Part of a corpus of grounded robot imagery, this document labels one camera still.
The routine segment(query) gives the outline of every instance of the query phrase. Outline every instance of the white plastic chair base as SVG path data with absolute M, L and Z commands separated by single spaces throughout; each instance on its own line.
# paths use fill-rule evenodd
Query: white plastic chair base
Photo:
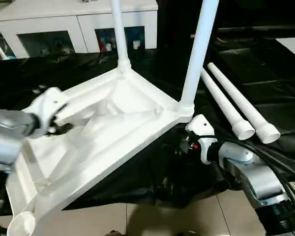
M 114 69 L 64 92 L 60 136 L 27 139 L 7 182 L 14 216 L 36 223 L 61 210 L 179 122 L 178 102 L 132 69 Z

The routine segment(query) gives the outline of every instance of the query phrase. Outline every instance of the white plastic stool frame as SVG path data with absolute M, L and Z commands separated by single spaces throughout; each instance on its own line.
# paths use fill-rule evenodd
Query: white plastic stool frame
M 9 236 L 41 233 L 51 213 L 65 208 L 174 125 L 193 116 L 219 0 L 203 1 L 179 103 L 131 69 L 120 3 L 111 2 L 118 67 L 62 92 L 69 103 L 56 123 L 70 122 L 75 128 L 65 135 L 25 141 L 6 185 L 14 215 Z

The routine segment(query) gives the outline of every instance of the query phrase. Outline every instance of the floor tile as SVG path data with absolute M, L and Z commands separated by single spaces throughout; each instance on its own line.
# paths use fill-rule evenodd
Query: floor tile
M 231 236 L 264 236 L 266 232 L 243 191 L 217 195 Z
M 7 227 L 8 223 L 9 218 L 0 217 L 1 225 Z M 49 217 L 41 235 L 104 236 L 112 230 L 126 233 L 126 204 L 57 212 Z
M 229 236 L 216 196 L 185 209 L 127 204 L 128 236 L 176 236 L 186 231 L 201 236 Z

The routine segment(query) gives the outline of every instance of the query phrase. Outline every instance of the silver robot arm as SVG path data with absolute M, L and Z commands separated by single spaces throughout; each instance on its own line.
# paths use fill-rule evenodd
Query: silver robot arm
M 242 187 L 267 236 L 295 236 L 295 204 L 269 165 L 244 147 L 218 143 L 213 127 L 203 115 L 196 116 L 186 130 L 191 146 L 193 142 L 200 143 L 202 162 L 219 165 Z
M 0 208 L 5 181 L 13 170 L 24 139 L 58 135 L 72 128 L 71 124 L 57 126 L 54 122 L 67 102 L 68 98 L 58 88 L 50 88 L 23 111 L 0 110 Z

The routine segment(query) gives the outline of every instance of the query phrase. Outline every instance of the black tarp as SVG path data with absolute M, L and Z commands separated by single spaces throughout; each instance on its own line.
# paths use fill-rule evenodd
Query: black tarp
M 191 45 L 183 48 L 129 52 L 132 68 L 176 100 L 180 99 Z M 281 132 L 281 138 L 262 145 L 272 163 L 295 179 L 295 55 L 275 40 L 218 43 L 209 48 L 206 63 L 213 61 L 264 117 Z M 22 109 L 37 96 L 39 85 L 68 89 L 117 66 L 114 52 L 75 54 L 0 61 L 0 109 Z M 195 114 L 204 114 L 217 135 L 234 137 L 231 126 L 200 81 Z M 165 204 L 184 207 L 194 199 L 232 188 L 216 165 L 203 165 L 198 153 L 175 154 L 185 135 L 179 124 L 104 180 L 67 209 L 116 202 Z

